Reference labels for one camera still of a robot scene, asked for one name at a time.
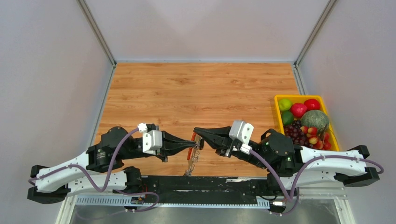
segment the wood grain surface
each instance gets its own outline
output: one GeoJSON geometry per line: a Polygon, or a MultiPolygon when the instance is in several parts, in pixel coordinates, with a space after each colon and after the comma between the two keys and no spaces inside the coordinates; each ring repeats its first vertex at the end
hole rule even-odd
{"type": "MultiPolygon", "coordinates": [[[[251,123],[251,140],[259,141],[269,128],[277,129],[274,96],[298,94],[287,63],[119,63],[100,121],[96,142],[113,126],[128,131],[137,124],[155,123],[182,139],[194,127],[225,127],[234,120],[251,123]]],[[[142,175],[183,175],[187,151],[168,157],[124,161],[142,175]]],[[[215,154],[205,144],[192,175],[266,176],[266,172],[235,157],[215,154]]]]}

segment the gray floor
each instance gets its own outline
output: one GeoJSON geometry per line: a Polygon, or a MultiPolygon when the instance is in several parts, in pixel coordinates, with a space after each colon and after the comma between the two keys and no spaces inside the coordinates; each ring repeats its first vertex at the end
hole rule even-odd
{"type": "MultiPolygon", "coordinates": [[[[81,217],[103,217],[122,207],[76,206],[81,217]]],[[[100,220],[83,220],[73,215],[72,224],[339,224],[333,200],[301,200],[296,210],[284,217],[258,209],[155,208],[142,213],[120,213],[100,220]]]]}

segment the green lime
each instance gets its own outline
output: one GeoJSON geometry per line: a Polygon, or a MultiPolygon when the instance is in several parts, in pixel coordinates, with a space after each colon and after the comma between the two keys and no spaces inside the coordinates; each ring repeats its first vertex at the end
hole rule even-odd
{"type": "Polygon", "coordinates": [[[293,102],[289,99],[281,99],[278,104],[281,112],[288,111],[293,106],[293,102]]]}
{"type": "Polygon", "coordinates": [[[281,115],[281,118],[283,125],[290,125],[294,121],[294,115],[290,111],[284,111],[281,115]]]}

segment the yellow plastic basket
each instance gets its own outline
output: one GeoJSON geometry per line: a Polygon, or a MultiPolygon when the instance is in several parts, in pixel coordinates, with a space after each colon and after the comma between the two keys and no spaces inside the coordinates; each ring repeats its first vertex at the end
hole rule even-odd
{"type": "MultiPolygon", "coordinates": [[[[284,134],[284,129],[283,129],[281,111],[279,110],[278,102],[281,99],[285,99],[285,98],[291,100],[293,103],[302,103],[302,104],[308,99],[316,99],[320,103],[320,110],[327,115],[325,104],[323,103],[323,99],[320,96],[276,95],[274,97],[274,100],[275,100],[275,111],[276,111],[276,117],[278,119],[279,129],[280,129],[280,132],[282,134],[284,134]]],[[[337,141],[335,139],[335,136],[333,134],[334,132],[333,132],[333,128],[332,128],[331,124],[329,125],[329,128],[328,128],[328,130],[326,132],[329,133],[329,135],[330,135],[328,141],[332,145],[331,150],[339,152],[339,147],[338,147],[337,141]]]]}

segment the melon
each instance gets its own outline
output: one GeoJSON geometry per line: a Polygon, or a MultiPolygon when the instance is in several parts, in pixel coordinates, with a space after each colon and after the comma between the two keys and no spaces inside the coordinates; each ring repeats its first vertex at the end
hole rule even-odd
{"type": "Polygon", "coordinates": [[[301,118],[301,125],[315,127],[318,129],[318,133],[323,133],[329,124],[329,118],[320,110],[307,111],[301,118]]]}

